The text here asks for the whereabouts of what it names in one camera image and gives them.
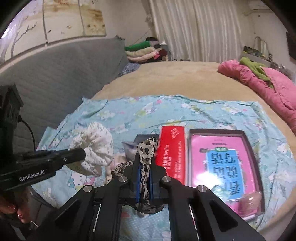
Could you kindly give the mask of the person's left hand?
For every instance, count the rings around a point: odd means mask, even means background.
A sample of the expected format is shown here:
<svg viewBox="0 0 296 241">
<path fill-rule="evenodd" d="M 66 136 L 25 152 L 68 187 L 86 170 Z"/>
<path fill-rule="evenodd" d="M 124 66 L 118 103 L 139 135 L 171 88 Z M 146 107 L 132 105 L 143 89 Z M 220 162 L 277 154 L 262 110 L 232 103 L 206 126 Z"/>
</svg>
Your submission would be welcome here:
<svg viewBox="0 0 296 241">
<path fill-rule="evenodd" d="M 1 213 L 15 214 L 22 223 L 30 223 L 32 218 L 27 190 L 17 192 L 14 197 L 9 192 L 1 192 Z"/>
</svg>

